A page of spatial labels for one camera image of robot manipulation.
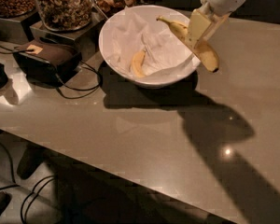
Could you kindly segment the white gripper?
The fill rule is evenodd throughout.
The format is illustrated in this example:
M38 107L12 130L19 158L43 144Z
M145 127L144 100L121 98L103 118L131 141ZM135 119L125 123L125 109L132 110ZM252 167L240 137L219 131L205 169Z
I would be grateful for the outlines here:
M246 0L200 0L201 7L194 9L189 18L185 43L190 49L205 43L217 29Z

